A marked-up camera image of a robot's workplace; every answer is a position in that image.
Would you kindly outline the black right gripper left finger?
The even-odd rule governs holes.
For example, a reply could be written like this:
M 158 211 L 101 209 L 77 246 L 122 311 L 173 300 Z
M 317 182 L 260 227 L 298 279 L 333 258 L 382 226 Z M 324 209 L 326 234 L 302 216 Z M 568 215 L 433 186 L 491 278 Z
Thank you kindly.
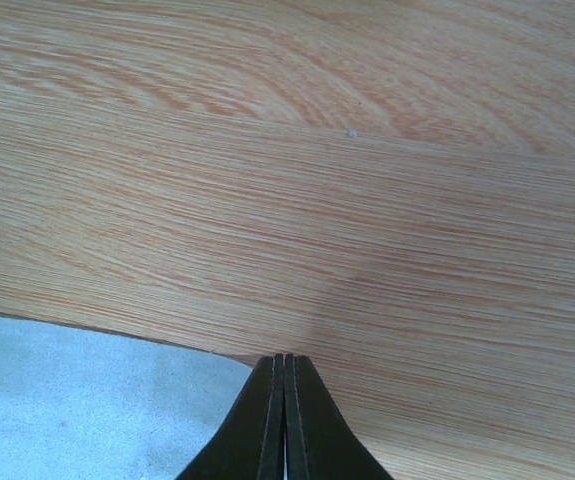
M 278 480 L 284 477 L 284 356 L 253 368 L 211 440 L 179 480 Z

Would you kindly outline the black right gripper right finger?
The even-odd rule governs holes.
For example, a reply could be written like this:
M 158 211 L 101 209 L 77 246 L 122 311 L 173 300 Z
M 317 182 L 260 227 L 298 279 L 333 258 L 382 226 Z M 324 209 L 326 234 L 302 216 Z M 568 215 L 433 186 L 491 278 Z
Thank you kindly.
M 349 428 L 310 358 L 285 357 L 284 402 L 290 479 L 391 477 Z

